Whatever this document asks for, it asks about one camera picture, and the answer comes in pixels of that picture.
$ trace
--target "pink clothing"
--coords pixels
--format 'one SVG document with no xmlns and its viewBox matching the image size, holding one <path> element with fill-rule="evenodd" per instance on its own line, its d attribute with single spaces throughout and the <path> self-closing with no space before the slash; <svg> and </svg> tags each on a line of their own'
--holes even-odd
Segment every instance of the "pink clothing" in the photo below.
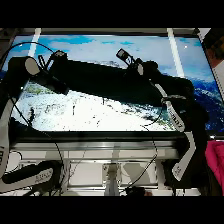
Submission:
<svg viewBox="0 0 224 224">
<path fill-rule="evenodd" d="M 208 141 L 205 156 L 208 166 L 213 171 L 222 188 L 222 194 L 224 196 L 224 142 Z"/>
</svg>

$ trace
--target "television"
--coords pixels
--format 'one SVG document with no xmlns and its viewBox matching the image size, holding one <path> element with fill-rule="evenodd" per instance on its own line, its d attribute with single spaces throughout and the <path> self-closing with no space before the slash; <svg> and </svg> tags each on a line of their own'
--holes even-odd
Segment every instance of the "television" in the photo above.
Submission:
<svg viewBox="0 0 224 224">
<path fill-rule="evenodd" d="M 32 41 L 33 36 L 17 36 L 13 44 Z M 195 88 L 195 100 L 209 113 L 207 131 L 224 131 L 224 104 L 216 80 L 197 37 L 175 37 L 184 78 Z M 134 58 L 155 61 L 162 74 L 177 77 L 177 71 L 166 36 L 136 35 L 40 35 L 38 42 L 53 51 L 66 52 L 69 60 L 106 65 L 126 69 L 127 65 L 116 57 L 120 48 Z M 45 61 L 51 52 L 35 46 L 34 58 L 43 55 Z M 14 56 L 29 54 L 30 44 L 12 49 L 2 68 L 8 69 L 8 61 Z M 19 101 L 18 108 L 25 118 L 31 117 L 33 128 L 48 132 L 122 132 L 122 133 L 172 133 L 176 130 L 164 109 L 151 105 L 139 105 L 106 99 L 83 92 L 69 91 L 68 95 L 52 91 L 29 82 Z M 12 117 L 26 124 L 16 110 Z"/>
</svg>

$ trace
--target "robotic arm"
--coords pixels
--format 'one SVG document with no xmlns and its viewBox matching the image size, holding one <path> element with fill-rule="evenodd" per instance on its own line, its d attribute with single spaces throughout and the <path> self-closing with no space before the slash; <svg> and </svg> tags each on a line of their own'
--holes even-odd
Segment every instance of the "robotic arm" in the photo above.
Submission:
<svg viewBox="0 0 224 224">
<path fill-rule="evenodd" d="M 184 132 L 189 141 L 188 150 L 172 169 L 173 176 L 181 181 L 184 174 L 196 169 L 191 165 L 192 158 L 198 160 L 206 149 L 208 115 L 194 101 L 192 83 L 187 79 L 164 76 L 157 63 L 135 60 L 123 49 L 118 51 L 117 57 L 128 65 L 126 70 L 71 61 L 62 51 L 53 53 L 44 69 L 31 57 L 9 61 L 8 71 L 0 84 L 0 193 L 27 186 L 33 186 L 33 191 L 47 192 L 58 189 L 63 181 L 63 164 L 59 161 L 43 161 L 4 175 L 10 151 L 8 123 L 13 106 L 28 80 L 65 95 L 70 88 L 123 102 L 153 106 L 161 106 L 162 102 L 174 127 Z M 47 71 L 51 60 L 53 64 Z"/>
</svg>

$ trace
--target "screen bezel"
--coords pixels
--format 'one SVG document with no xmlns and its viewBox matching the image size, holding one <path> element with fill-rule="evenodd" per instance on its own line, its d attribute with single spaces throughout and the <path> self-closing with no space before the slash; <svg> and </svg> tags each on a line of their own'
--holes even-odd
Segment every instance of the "screen bezel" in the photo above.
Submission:
<svg viewBox="0 0 224 224">
<path fill-rule="evenodd" d="M 15 36 L 33 36 L 34 33 L 20 33 Z M 168 37 L 167 33 L 147 33 L 147 32 L 101 32 L 101 31 L 44 31 L 41 35 L 116 35 L 116 36 L 159 36 Z M 199 39 L 202 49 L 205 53 L 207 62 L 212 71 L 213 77 L 217 83 L 217 79 L 213 73 L 211 65 L 206 54 L 204 44 L 196 34 L 174 34 L 175 37 L 183 38 L 197 38 Z M 219 93 L 224 103 L 220 88 Z M 209 136 L 216 136 L 216 139 L 223 139 L 224 133 L 207 130 Z M 148 139 L 153 140 L 170 140 L 184 137 L 184 133 L 178 131 L 47 131 L 47 134 L 52 136 L 57 141 L 145 141 Z M 52 142 L 37 131 L 34 132 L 20 132 L 17 136 L 17 142 Z"/>
</svg>

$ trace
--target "blue sky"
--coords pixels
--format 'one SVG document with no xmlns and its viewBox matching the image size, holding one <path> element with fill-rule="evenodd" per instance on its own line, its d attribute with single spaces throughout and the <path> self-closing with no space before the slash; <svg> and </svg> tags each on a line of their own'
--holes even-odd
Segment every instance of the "blue sky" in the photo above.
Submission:
<svg viewBox="0 0 224 224">
<path fill-rule="evenodd" d="M 22 41 L 31 41 L 33 36 L 18 36 L 14 44 Z M 214 81 L 200 41 L 197 38 L 175 38 L 181 63 L 187 78 L 198 78 L 205 81 Z M 125 49 L 134 58 L 143 61 L 154 60 L 163 73 L 177 76 L 173 55 L 168 37 L 156 36 L 111 36 L 111 35 L 42 35 L 42 43 L 52 50 L 62 50 L 71 60 L 80 61 L 115 61 L 121 66 L 125 64 L 116 57 L 120 48 Z M 25 44 L 14 48 L 7 58 L 28 55 L 30 45 Z M 51 52 L 37 45 L 35 58 L 43 54 L 46 60 Z"/>
</svg>

